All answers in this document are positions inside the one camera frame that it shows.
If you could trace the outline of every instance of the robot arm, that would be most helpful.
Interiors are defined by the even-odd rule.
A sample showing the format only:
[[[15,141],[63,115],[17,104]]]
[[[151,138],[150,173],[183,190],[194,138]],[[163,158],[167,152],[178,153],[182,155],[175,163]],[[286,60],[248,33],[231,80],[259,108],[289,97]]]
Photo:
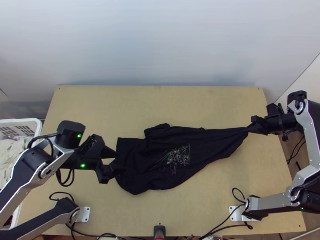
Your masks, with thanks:
[[[246,204],[235,211],[234,220],[262,220],[269,213],[303,211],[320,213],[320,104],[307,99],[306,92],[298,91],[288,96],[288,113],[281,105],[267,106],[264,119],[253,116],[249,132],[260,134],[288,134],[299,130],[306,139],[309,165],[297,172],[292,184],[283,193],[267,197],[249,196]]]
[[[102,163],[102,158],[114,158],[116,153],[104,145],[101,136],[93,134],[79,146],[84,130],[80,123],[62,121],[56,134],[43,136],[44,140],[33,148],[30,144],[20,155],[11,179],[0,191],[0,226],[33,188],[43,185],[60,168],[94,170],[99,183],[104,184],[123,171]],[[48,145],[51,155],[44,151]],[[10,230],[0,230],[0,239],[33,239],[56,224],[87,222],[89,213],[89,207],[79,207],[69,198],[62,198],[53,209]]]

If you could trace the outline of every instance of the floor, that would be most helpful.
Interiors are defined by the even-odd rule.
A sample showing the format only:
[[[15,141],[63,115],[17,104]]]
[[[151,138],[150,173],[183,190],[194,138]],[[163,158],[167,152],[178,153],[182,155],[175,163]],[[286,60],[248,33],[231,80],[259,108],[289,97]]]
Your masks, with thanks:
[[[298,132],[291,133],[289,135],[289,141],[283,142],[280,138],[280,142],[284,151],[284,155],[286,159],[288,159],[291,155],[292,150],[294,149],[295,145],[299,142],[299,140],[302,138],[302,135]],[[306,144],[304,144],[298,155],[290,162],[289,169],[291,176],[293,177],[296,172],[299,171],[298,165],[300,165],[301,168],[304,168],[308,165],[308,153]],[[307,230],[313,230],[320,226],[320,214],[310,214],[303,212],[304,221],[306,223]],[[293,233],[282,233],[282,239],[288,240],[290,238],[293,238],[295,236],[298,236],[302,234],[303,232],[293,232]],[[239,240],[281,240],[279,234],[259,234],[259,235],[245,235],[245,236],[224,236],[224,238],[227,239],[239,239]],[[96,240],[96,238],[89,238],[89,237],[76,237],[77,240]],[[314,232],[312,234],[309,234],[307,236],[304,236],[300,238],[301,240],[318,240],[320,239],[320,230],[318,232]],[[44,236],[44,240],[72,240],[69,236]]]

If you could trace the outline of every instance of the plywood board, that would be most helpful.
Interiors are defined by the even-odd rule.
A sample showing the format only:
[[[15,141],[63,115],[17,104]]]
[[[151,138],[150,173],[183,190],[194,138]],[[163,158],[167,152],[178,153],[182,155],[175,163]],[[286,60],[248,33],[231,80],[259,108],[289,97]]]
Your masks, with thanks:
[[[143,138],[143,130],[161,123],[171,126],[232,128],[247,126],[252,115],[266,115],[262,89],[255,87],[175,86],[59,86],[54,94],[44,134],[56,131],[62,120],[86,126],[82,140],[95,133],[115,149],[117,137]],[[59,186],[55,178],[34,190],[23,203],[19,222],[54,206],[48,196],[68,191],[81,206],[90,206],[88,223],[76,228],[89,234],[111,232],[118,236],[151,236],[153,226],[166,226],[168,236],[201,236],[236,205],[231,189],[245,196],[283,192],[291,183],[277,136],[249,134],[227,159],[208,164],[183,184],[169,190],[148,190],[131,195],[113,179],[98,184],[93,171],[76,171],[74,184]],[[221,234],[261,234],[304,231],[300,212],[271,214],[254,229],[229,228]],[[64,226],[46,234],[70,234]]]

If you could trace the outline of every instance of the laundry basket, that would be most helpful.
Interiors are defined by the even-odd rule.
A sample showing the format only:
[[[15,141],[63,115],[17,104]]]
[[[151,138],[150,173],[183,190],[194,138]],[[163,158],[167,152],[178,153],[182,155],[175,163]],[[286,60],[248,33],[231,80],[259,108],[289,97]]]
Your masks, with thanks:
[[[0,120],[0,140],[19,140],[25,137],[39,136],[42,129],[42,122],[36,118],[2,119]],[[22,203],[16,208],[12,215],[11,227],[18,224],[18,217]]]

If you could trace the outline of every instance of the black t-shirt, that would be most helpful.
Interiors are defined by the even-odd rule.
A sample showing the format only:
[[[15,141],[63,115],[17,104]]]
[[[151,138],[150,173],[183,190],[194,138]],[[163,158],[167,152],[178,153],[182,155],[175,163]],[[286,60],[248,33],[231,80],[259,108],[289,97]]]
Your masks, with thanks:
[[[229,157],[248,133],[245,128],[203,129],[160,124],[144,131],[146,138],[118,138],[111,163],[128,170],[116,177],[132,194],[173,188],[208,163]]]

